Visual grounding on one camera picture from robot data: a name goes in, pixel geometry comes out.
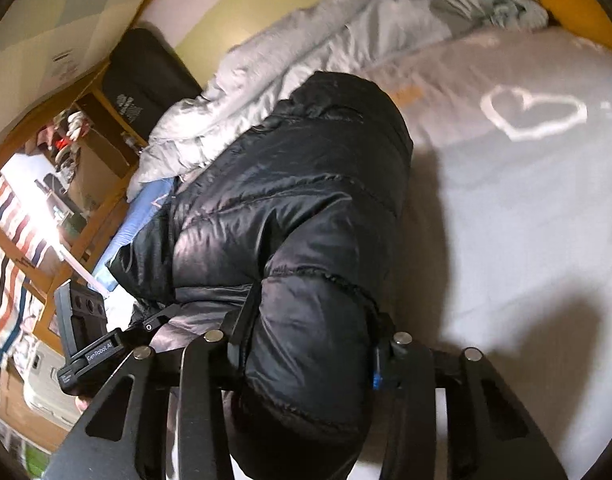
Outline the grey heart print bedsheet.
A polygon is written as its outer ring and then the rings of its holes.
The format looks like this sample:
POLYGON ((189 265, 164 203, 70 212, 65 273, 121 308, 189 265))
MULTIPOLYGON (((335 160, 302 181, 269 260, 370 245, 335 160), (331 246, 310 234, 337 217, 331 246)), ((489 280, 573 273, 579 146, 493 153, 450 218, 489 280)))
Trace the grey heart print bedsheet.
MULTIPOLYGON (((612 479, 612 53, 570 32, 484 30, 353 75, 412 154, 379 312, 482 349, 572 479, 612 479)), ((372 479, 370 425, 349 474, 372 479)))

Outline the wooden bunk bed frame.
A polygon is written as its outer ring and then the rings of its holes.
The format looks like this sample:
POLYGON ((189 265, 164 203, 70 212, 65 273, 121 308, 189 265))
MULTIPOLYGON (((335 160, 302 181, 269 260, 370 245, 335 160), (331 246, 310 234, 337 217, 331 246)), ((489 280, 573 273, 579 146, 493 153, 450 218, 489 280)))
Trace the wooden bunk bed frame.
POLYGON ((26 340, 56 340, 49 294, 68 269, 38 207, 56 208, 63 243, 88 262, 126 210, 146 139, 101 79, 149 1, 0 0, 0 364, 26 340))

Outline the black puffer jacket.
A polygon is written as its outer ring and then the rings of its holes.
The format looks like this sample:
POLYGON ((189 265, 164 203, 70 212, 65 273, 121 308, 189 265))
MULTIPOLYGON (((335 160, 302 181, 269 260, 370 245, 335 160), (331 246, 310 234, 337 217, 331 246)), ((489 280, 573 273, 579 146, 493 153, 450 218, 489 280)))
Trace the black puffer jacket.
POLYGON ((412 143, 374 82, 316 73, 120 248, 110 270, 186 346, 260 300, 224 395, 230 452, 253 479, 343 479, 370 425, 378 301, 412 143))

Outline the black hanging garment bag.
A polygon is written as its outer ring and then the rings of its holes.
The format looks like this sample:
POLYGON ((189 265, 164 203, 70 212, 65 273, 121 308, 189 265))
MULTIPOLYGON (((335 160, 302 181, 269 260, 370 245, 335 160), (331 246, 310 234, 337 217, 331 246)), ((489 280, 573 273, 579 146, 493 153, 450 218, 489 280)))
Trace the black hanging garment bag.
POLYGON ((111 52, 101 88, 145 141, 169 107, 202 93, 178 56, 146 28, 129 29, 111 52))

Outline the blue patterned pillow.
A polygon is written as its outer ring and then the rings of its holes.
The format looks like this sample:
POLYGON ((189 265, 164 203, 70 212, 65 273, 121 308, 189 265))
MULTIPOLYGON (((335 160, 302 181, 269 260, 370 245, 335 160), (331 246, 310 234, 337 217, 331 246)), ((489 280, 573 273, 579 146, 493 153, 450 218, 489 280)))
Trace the blue patterned pillow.
POLYGON ((118 281, 108 270, 117 252, 125 245, 129 245, 137 233, 152 219, 165 203, 172 192, 175 179, 168 178, 146 184, 129 204, 126 217, 112 240, 92 271, 94 278, 105 287, 108 292, 116 289, 118 281))

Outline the cardboard box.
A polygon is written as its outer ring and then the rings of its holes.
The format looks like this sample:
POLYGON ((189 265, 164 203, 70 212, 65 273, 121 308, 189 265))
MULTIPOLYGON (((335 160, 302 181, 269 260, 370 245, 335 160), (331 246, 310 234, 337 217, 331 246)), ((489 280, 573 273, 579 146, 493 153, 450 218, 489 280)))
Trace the cardboard box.
POLYGON ((77 145, 78 163, 67 194, 89 216, 128 173, 129 165, 120 150, 97 131, 88 132, 77 145))

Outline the light blue rumpled duvet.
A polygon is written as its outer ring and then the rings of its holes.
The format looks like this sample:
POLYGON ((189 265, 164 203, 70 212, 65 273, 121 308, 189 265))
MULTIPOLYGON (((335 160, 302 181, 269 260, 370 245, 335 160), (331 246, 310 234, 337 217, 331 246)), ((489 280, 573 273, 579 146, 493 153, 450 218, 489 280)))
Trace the light blue rumpled duvet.
POLYGON ((205 90, 169 107, 127 187, 195 177, 259 125, 315 72, 356 74, 486 25, 534 30, 548 23, 538 0, 320 0, 231 49, 205 90))

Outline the striped cloth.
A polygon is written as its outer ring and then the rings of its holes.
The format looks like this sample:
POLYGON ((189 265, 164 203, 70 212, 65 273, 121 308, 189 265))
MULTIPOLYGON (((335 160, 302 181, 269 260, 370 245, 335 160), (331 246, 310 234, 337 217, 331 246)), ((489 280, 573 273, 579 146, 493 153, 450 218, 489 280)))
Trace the striped cloth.
MULTIPOLYGON (((0 174, 0 228, 15 244, 25 260, 39 266, 48 245, 30 224, 29 216, 16 198, 13 188, 0 174)), ((42 302, 27 287, 32 280, 18 268, 0 245, 0 367, 13 361, 22 370, 35 343, 33 330, 42 302)))

